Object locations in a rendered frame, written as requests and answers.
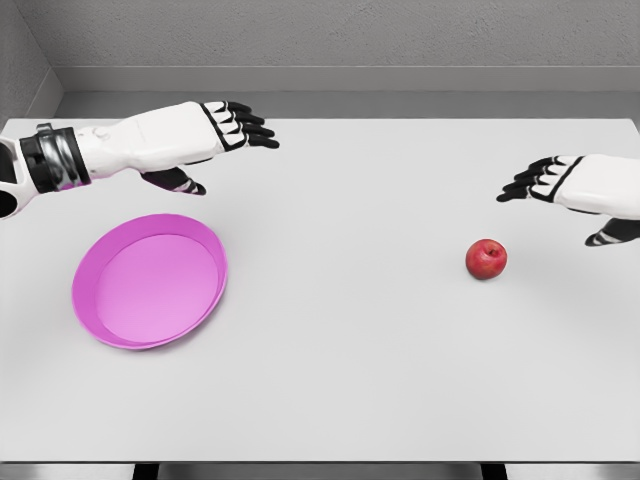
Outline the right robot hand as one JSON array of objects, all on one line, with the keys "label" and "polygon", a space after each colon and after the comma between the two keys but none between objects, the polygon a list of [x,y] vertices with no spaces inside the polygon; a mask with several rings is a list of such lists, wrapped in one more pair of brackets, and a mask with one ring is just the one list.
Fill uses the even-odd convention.
[{"label": "right robot hand", "polygon": [[500,203],[524,199],[608,216],[607,223],[585,240],[588,247],[640,240],[640,159],[604,154],[539,159],[496,197]]}]

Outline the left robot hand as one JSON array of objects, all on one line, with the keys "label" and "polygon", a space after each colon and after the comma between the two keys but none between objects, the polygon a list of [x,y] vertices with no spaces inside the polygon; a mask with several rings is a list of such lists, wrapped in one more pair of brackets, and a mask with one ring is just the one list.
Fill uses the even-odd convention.
[{"label": "left robot hand", "polygon": [[140,133],[132,167],[143,180],[163,190],[203,196],[206,189],[181,167],[202,163],[246,147],[277,149],[275,132],[244,104],[194,101],[132,118]]}]

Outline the red apple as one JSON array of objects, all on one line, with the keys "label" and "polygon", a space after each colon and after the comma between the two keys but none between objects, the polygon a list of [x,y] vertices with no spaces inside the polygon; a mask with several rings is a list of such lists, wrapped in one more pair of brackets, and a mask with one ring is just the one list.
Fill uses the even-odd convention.
[{"label": "red apple", "polygon": [[507,251],[501,243],[493,239],[480,239],[468,248],[465,266],[475,279],[490,280],[502,274],[507,259]]}]

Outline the pink plate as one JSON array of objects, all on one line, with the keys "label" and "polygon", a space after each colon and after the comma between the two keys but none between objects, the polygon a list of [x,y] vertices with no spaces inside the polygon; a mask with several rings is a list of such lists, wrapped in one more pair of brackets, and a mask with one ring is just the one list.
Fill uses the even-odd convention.
[{"label": "pink plate", "polygon": [[206,320],[228,277],[224,246],[193,218],[155,214],[103,235],[80,261],[71,301],[100,342],[144,350],[177,340]]}]

